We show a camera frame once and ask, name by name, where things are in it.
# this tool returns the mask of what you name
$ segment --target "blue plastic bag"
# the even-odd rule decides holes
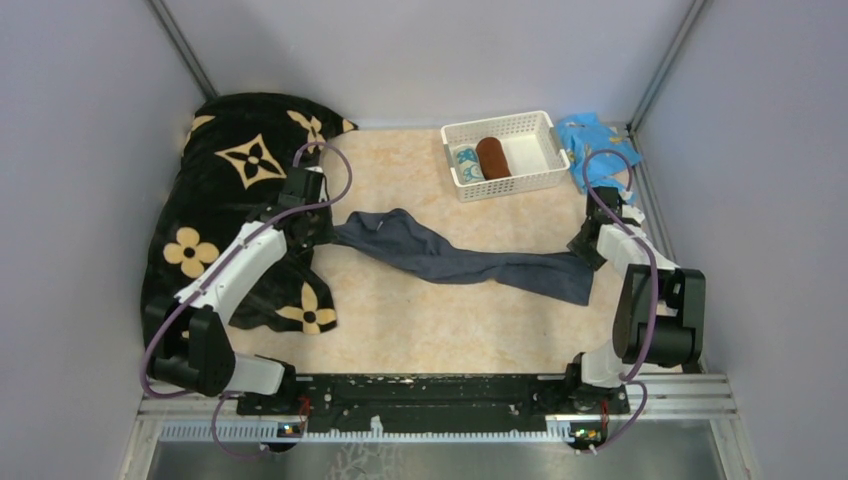
[[[571,160],[570,170],[574,183],[583,193],[586,193],[583,163],[592,152],[608,148],[627,157],[633,166],[642,161],[642,156],[636,153],[627,138],[602,124],[596,113],[569,115],[557,124],[556,130]],[[621,192],[626,187],[612,178],[612,175],[626,169],[627,166],[616,155],[608,153],[595,156],[589,162],[589,183],[593,187],[616,187]],[[631,196],[629,201],[632,202],[634,198],[635,195]]]

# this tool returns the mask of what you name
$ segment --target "laundry basket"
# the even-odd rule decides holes
[[[512,176],[464,183],[457,174],[456,154],[486,137],[500,140]],[[551,117],[543,111],[446,125],[442,143],[460,202],[555,187],[571,165]]]

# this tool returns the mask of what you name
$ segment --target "black blanket with flower pattern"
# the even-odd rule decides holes
[[[298,148],[355,128],[332,110],[289,95],[229,95],[203,105],[150,242],[142,311],[151,299],[173,298],[202,275],[257,206],[276,198]],[[310,147],[301,165],[316,165],[319,155],[319,147]],[[317,215],[332,225],[329,208]],[[327,243],[332,237],[317,240]],[[334,328],[330,288],[310,269],[311,263],[311,247],[289,245],[285,257],[245,296],[230,325],[310,334]]]

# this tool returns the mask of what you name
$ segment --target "gray floor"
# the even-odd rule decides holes
[[[255,445],[239,445],[256,451]],[[724,478],[709,423],[639,422],[597,457],[557,444],[304,444],[240,462],[211,443],[162,442],[150,480]]]

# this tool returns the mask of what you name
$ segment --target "beige flower motif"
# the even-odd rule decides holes
[[[188,141],[191,140],[191,134],[204,123],[209,123],[214,119],[215,117],[212,115],[200,115],[199,117],[194,117],[194,120],[191,122],[191,130],[189,130],[186,134],[186,141],[183,143],[183,150],[185,150],[185,147],[188,145]]]
[[[165,261],[171,265],[180,265],[180,270],[189,278],[198,278],[206,270],[204,263],[213,263],[218,259],[218,247],[209,243],[200,243],[200,234],[191,227],[177,230],[177,243],[165,245],[162,251]]]
[[[306,282],[300,291],[300,305],[303,308],[285,306],[277,310],[281,317],[303,323],[303,333],[317,335],[321,333],[320,325],[336,321],[336,311],[332,308],[318,308],[318,297],[315,290]]]
[[[286,178],[286,172],[280,166],[280,163],[271,156],[261,133],[244,145],[215,152],[215,155],[230,162],[235,167],[245,190],[261,180]]]
[[[321,121],[315,117],[312,117],[312,120],[307,120],[306,117],[303,116],[300,112],[295,112],[294,110],[289,110],[286,112],[289,114],[292,120],[297,122],[301,127],[306,129],[306,141],[307,142],[323,142],[324,136],[321,135]],[[312,153],[315,150],[315,145],[307,148],[309,153]]]

